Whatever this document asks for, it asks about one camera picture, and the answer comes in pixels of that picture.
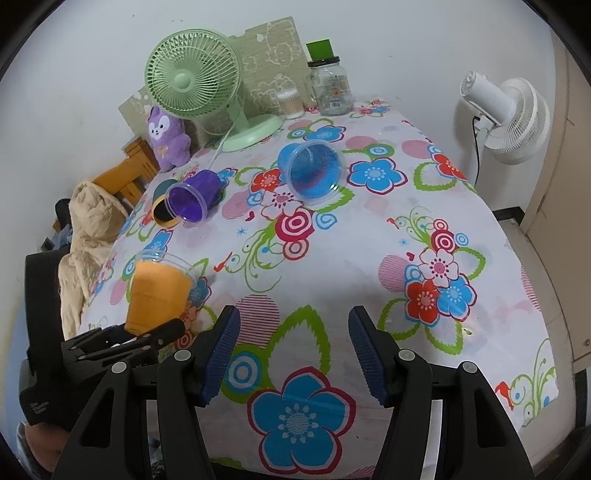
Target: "white fan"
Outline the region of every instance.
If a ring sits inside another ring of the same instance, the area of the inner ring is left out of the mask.
[[[531,158],[550,130],[546,100],[525,79],[509,79],[496,86],[484,75],[469,72],[460,93],[482,115],[476,123],[478,158],[484,147],[506,165]]]

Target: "floral tablecloth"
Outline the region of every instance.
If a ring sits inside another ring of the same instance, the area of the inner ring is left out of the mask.
[[[277,161],[287,144],[325,140],[348,174],[327,204],[304,207]],[[242,329],[220,394],[199,411],[214,461],[263,473],[369,476],[391,412],[370,396],[349,339],[349,309],[426,360],[477,363],[517,429],[557,397],[548,334],[531,284],[466,177],[383,100],[348,116],[314,109],[257,145],[223,153],[226,185],[198,228],[158,227],[156,186],[206,168],[216,145],[160,174],[130,216],[82,330],[125,321],[135,254],[169,251],[200,274],[183,313],[191,344],[226,304]],[[434,404],[433,419],[440,416]],[[426,465],[436,462],[432,428]]]

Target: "wooden chair back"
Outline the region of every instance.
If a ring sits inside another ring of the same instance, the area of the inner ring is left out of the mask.
[[[124,150],[129,158],[99,175],[93,182],[111,195],[120,194],[135,207],[144,192],[143,186],[157,175],[158,163],[154,152],[142,138],[131,142]]]

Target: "purple cup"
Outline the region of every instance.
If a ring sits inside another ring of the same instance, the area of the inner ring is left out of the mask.
[[[207,211],[222,189],[222,181],[212,170],[200,170],[185,181],[172,184],[165,204],[171,215],[193,226],[207,218]]]

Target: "purple plush toy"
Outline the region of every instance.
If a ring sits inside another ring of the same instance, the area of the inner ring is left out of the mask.
[[[160,171],[181,167],[189,161],[191,138],[184,132],[184,123],[180,118],[154,105],[148,118],[148,134]]]

